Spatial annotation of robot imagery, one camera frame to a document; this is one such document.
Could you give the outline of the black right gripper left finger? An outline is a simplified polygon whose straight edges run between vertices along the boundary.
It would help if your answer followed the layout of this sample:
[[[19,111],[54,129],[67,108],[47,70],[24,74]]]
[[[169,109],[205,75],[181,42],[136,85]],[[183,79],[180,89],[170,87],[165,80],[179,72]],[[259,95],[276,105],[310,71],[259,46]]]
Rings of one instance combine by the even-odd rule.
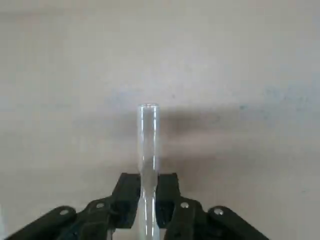
[[[62,205],[8,236],[9,240],[110,240],[116,229],[130,229],[137,215],[140,175],[122,173],[110,196],[80,212]]]

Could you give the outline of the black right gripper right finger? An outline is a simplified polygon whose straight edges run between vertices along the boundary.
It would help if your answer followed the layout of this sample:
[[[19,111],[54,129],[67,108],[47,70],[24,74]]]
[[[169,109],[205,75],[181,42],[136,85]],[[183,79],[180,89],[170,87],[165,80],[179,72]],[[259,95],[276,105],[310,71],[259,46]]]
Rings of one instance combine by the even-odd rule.
[[[263,233],[230,208],[205,211],[197,200],[183,197],[176,173],[158,176],[156,220],[165,240],[267,240]]]

